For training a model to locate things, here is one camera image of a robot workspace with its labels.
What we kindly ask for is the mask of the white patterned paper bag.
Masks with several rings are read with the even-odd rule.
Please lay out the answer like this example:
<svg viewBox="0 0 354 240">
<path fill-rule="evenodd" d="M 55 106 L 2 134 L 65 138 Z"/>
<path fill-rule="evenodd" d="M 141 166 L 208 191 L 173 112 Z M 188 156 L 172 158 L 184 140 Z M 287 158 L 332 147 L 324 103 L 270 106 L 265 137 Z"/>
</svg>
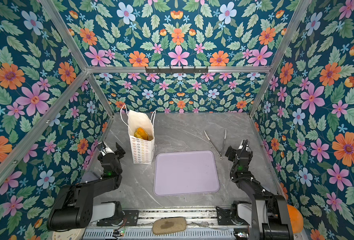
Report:
<svg viewBox="0 0 354 240">
<path fill-rule="evenodd" d="M 120 118 L 127 126 L 134 164 L 151 165 L 155 152 L 154 120 L 156 112 L 149 117 L 145 113 L 120 109 Z"/>
</svg>

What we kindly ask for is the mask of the golden croissant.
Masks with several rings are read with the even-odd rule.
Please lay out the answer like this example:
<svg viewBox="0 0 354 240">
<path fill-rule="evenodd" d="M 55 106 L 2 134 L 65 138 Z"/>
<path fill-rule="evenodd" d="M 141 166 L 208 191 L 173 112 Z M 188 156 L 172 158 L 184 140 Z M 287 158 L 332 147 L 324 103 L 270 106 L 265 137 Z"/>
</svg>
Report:
<svg viewBox="0 0 354 240">
<path fill-rule="evenodd" d="M 149 135 L 143 128 L 138 128 L 135 131 L 134 136 L 138 139 L 142 139 L 142 140 L 146 140 L 146 141 L 149 140 Z"/>
</svg>

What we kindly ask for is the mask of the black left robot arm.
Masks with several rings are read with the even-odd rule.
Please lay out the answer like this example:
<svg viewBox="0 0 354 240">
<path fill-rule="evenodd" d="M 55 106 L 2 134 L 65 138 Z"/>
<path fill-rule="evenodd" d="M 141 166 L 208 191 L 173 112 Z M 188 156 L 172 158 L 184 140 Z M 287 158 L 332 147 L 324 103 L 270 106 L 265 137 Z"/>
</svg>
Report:
<svg viewBox="0 0 354 240">
<path fill-rule="evenodd" d="M 118 143 L 115 151 L 105 142 L 97 147 L 100 151 L 97 159 L 103 167 L 103 174 L 97 180 L 65 185 L 60 189 L 47 220 L 50 231 L 86 228 L 92 221 L 94 198 L 119 188 L 122 181 L 120 159 L 126 154 L 125 150 Z"/>
</svg>

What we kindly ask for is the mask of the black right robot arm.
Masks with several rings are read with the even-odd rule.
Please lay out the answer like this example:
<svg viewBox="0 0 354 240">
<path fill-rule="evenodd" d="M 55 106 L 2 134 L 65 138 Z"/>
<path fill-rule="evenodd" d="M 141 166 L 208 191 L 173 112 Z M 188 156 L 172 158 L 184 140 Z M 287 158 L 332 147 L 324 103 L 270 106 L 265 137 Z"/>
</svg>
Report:
<svg viewBox="0 0 354 240">
<path fill-rule="evenodd" d="M 249 170 L 253 151 L 243 140 L 237 149 L 228 147 L 225 156 L 233 163 L 230 180 L 250 198 L 249 204 L 235 201 L 231 205 L 234 223 L 248 224 L 246 232 L 235 234 L 237 240 L 293 240 L 294 232 L 285 198 L 262 186 Z"/>
</svg>

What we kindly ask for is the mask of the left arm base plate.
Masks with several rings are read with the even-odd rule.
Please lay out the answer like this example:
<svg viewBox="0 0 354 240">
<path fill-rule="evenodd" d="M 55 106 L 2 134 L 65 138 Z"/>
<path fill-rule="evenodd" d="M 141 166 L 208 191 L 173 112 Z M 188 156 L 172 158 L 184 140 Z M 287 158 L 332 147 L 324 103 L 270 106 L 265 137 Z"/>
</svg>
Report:
<svg viewBox="0 0 354 240">
<path fill-rule="evenodd" d="M 123 210 L 115 213 L 112 217 L 99 220 L 97 226 L 99 227 L 124 227 L 136 226 L 138 222 L 138 210 Z"/>
</svg>

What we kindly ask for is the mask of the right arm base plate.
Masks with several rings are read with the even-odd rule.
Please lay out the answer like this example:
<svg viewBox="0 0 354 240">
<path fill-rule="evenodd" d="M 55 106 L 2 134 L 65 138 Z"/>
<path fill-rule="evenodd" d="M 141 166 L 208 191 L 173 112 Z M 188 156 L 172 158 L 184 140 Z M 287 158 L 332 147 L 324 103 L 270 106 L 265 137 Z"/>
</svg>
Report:
<svg viewBox="0 0 354 240">
<path fill-rule="evenodd" d="M 248 226 L 252 222 L 252 208 L 249 204 L 238 204 L 230 209 L 216 207 L 218 225 Z"/>
</svg>

